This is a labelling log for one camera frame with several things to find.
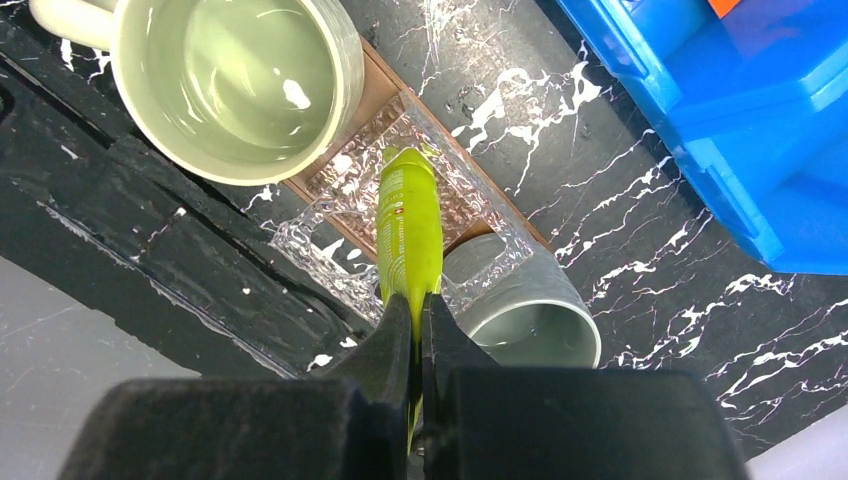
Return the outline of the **green toothpaste tube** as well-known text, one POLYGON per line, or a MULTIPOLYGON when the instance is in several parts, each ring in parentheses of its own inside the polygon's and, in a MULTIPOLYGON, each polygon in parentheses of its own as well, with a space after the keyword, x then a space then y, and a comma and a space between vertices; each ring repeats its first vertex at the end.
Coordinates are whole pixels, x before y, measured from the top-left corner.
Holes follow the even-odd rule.
POLYGON ((377 268, 385 304, 402 295, 411 315, 407 449, 422 405, 422 312, 425 297, 441 292, 443 230, 434 170, 419 150, 383 150, 376 214, 377 268))

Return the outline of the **grey ceramic mug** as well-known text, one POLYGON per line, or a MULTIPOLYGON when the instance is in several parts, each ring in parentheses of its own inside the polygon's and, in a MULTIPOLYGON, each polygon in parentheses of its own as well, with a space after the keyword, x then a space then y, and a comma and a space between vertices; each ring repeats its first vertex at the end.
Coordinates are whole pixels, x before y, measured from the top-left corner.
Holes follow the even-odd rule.
POLYGON ((471 238, 443 263, 459 328, 505 366, 595 368, 598 328, 554 255, 506 231, 471 238))

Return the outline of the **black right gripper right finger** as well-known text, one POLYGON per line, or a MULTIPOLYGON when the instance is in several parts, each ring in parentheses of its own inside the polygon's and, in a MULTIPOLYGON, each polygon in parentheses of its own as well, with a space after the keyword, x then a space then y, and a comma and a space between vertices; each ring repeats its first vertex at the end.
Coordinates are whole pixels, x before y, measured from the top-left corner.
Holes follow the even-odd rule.
POLYGON ((497 364, 438 294, 422 312, 428 479, 744 479, 701 381, 674 370, 497 364))

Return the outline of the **blue three-compartment plastic bin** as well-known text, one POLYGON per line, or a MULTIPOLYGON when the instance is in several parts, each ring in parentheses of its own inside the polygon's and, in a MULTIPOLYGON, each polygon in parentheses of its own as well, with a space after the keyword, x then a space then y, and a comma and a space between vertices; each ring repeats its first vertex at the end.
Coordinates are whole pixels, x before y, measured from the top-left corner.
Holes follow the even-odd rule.
POLYGON ((846 273, 845 2, 561 8, 742 250, 781 273, 846 273))

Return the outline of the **light green ceramic mug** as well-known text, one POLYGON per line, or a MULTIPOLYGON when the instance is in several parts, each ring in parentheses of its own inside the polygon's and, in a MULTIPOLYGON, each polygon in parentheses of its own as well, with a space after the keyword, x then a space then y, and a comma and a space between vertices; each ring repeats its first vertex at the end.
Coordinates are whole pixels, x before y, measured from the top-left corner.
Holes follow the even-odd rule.
POLYGON ((33 1, 50 33, 105 51, 144 136, 228 185, 290 178, 354 116, 361 40, 337 1, 33 1))

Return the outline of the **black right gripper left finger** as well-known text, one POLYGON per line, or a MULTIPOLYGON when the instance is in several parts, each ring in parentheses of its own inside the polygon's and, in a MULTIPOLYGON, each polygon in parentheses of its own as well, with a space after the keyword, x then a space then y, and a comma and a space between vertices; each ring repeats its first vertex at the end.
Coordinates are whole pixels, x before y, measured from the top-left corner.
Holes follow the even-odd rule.
POLYGON ((63 479, 403 479, 411 315, 393 295, 378 328, 320 378, 135 379, 89 414, 63 479))

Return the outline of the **oval wooden tray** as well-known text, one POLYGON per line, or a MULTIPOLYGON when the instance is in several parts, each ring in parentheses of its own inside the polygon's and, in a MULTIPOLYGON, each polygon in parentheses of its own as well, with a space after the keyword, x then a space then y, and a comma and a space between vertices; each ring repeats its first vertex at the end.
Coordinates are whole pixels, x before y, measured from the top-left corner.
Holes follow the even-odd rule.
POLYGON ((325 154, 286 185, 308 203, 353 201, 332 224, 374 258, 370 211, 382 151, 387 145, 412 145, 433 163, 447 251, 492 231, 516 231, 548 248, 543 236, 376 50, 368 43, 362 49, 365 86, 353 119, 325 154))

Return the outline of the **clear plastic holder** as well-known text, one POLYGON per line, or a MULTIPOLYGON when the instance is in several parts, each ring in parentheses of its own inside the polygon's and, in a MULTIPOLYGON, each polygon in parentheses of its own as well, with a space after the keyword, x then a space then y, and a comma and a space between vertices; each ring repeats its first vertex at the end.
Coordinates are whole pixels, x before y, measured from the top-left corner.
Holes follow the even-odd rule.
POLYGON ((310 205, 294 219, 282 222, 270 242, 371 325, 378 324, 383 312, 375 268, 345 271, 331 254, 313 243, 312 235, 320 225, 329 223, 374 257, 383 154, 407 148, 416 148, 432 165, 446 250, 460 246, 475 233, 493 232, 504 244, 493 259, 472 268, 468 279, 447 282, 444 296, 452 312, 466 311, 540 248, 526 220, 498 187, 418 99, 402 91, 307 181, 310 205))

